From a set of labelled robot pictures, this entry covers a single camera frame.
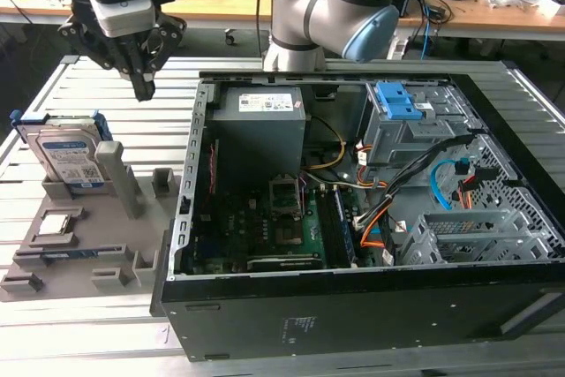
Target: metal case frame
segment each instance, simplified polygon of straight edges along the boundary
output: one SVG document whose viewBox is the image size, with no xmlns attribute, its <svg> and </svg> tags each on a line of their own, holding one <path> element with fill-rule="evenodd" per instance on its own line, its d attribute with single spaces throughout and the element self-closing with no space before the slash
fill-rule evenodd
<svg viewBox="0 0 565 377">
<path fill-rule="evenodd" d="M 191 361 L 368 351 L 517 337 L 565 306 L 565 263 L 507 262 L 425 268 L 321 270 L 250 278 L 174 275 L 173 262 L 192 219 L 192 199 L 207 98 L 226 80 L 309 84 L 361 80 L 446 79 L 455 84 L 554 228 L 565 227 L 565 193 L 496 108 L 465 74 L 387 75 L 363 72 L 201 74 L 194 104 L 177 217 L 163 257 L 162 308 Z M 185 336 L 190 329 L 192 336 Z"/>
</svg>

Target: yellow cable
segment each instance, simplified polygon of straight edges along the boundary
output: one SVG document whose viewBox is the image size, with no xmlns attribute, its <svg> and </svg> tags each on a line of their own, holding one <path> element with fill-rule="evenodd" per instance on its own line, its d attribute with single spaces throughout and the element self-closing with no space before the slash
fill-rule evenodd
<svg viewBox="0 0 565 377">
<path fill-rule="evenodd" d="M 339 141 L 342 145 L 342 150 L 340 151 L 337 158 L 335 158 L 332 162 L 321 163 L 320 165 L 312 165 L 311 167 L 308 167 L 308 169 L 309 170 L 323 170 L 325 168 L 333 167 L 334 165 L 339 163 L 343 159 L 343 157 L 345 156 L 345 142 L 342 140 L 341 137 L 339 138 Z"/>
<path fill-rule="evenodd" d="M 314 117 L 316 119 L 320 120 L 333 134 L 335 134 L 335 136 L 339 139 L 340 145 L 342 146 L 342 149 L 340 150 L 339 155 L 332 162 L 321 163 L 319 165 L 311 165 L 310 167 L 305 167 L 306 170 L 324 170 L 325 168 L 333 167 L 334 165 L 336 165 L 337 163 L 339 163 L 343 159 L 343 157 L 345 156 L 345 145 L 346 145 L 346 143 L 343 140 L 342 136 L 340 136 L 339 132 L 334 130 L 334 128 L 332 128 L 332 126 L 328 123 L 328 121 L 326 121 L 325 119 L 322 119 L 320 117 L 312 116 L 312 118 L 314 118 Z"/>
</svg>

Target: hard drive label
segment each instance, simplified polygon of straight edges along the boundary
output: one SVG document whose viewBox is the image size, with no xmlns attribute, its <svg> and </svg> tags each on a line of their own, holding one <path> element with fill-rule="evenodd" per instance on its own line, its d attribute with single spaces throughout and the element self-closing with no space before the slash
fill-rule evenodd
<svg viewBox="0 0 565 377">
<path fill-rule="evenodd" d="M 80 187 L 99 187 L 104 184 L 98 165 L 88 157 L 85 142 L 46 142 L 43 148 L 49 156 L 49 162 L 66 184 Z"/>
</svg>

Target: metal table surface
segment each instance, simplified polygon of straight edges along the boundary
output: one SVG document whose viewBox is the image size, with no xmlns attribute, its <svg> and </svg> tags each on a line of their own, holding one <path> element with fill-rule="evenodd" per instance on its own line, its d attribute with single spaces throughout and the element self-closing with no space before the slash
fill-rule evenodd
<svg viewBox="0 0 565 377">
<path fill-rule="evenodd" d="M 465 72 L 485 92 L 561 188 L 565 188 L 565 119 L 518 70 L 493 62 L 329 61 L 330 70 Z M 137 175 L 155 167 L 180 174 L 200 70 L 256 70 L 254 58 L 171 58 L 157 75 L 151 102 L 130 83 L 85 58 L 67 57 L 29 110 L 99 109 Z M 0 277 L 26 235 L 44 192 L 44 171 L 12 132 L 0 147 Z M 563 375 L 565 313 L 513 342 L 191 364 L 166 319 L 154 319 L 150 294 L 0 304 L 0 375 Z M 90 360 L 85 366 L 77 361 Z"/>
</svg>

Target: wooden desk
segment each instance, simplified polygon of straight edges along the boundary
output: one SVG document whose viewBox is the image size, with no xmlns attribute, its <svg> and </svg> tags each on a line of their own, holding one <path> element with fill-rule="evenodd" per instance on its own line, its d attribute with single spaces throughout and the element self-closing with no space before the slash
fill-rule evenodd
<svg viewBox="0 0 565 377">
<path fill-rule="evenodd" d="M 439 4 L 435 0 L 426 1 Z M 441 27 L 440 37 L 565 41 L 565 17 L 544 17 L 530 4 L 524 4 L 523 9 L 518 6 L 491 9 L 481 0 L 445 2 L 452 9 L 454 18 Z M 408 40 L 420 23 L 419 5 L 413 0 L 409 4 L 408 16 L 400 19 L 388 52 L 389 59 L 403 57 Z"/>
<path fill-rule="evenodd" d="M 61 24 L 69 9 L 53 6 L 45 0 L 14 0 L 30 19 L 38 24 Z M 254 28 L 256 0 L 177 0 L 163 6 L 165 13 L 187 21 L 191 27 Z M 483 39 L 525 39 L 565 41 L 565 17 L 545 18 L 535 8 L 522 10 L 511 6 L 491 10 L 479 0 L 447 1 L 455 17 L 441 28 L 439 36 L 476 37 Z M 270 27 L 271 0 L 261 0 L 260 23 Z M 420 25 L 420 12 L 411 2 L 409 15 L 399 22 L 396 41 L 402 44 Z M 9 0 L 0 0 L 0 21 L 26 22 Z"/>
<path fill-rule="evenodd" d="M 66 6 L 47 0 L 13 0 L 35 24 L 63 24 L 70 16 Z M 260 22 L 270 28 L 271 0 L 261 0 Z M 201 28 L 255 28 L 256 0 L 176 0 L 162 10 Z M 10 0 L 0 0 L 0 22 L 27 23 Z"/>
</svg>

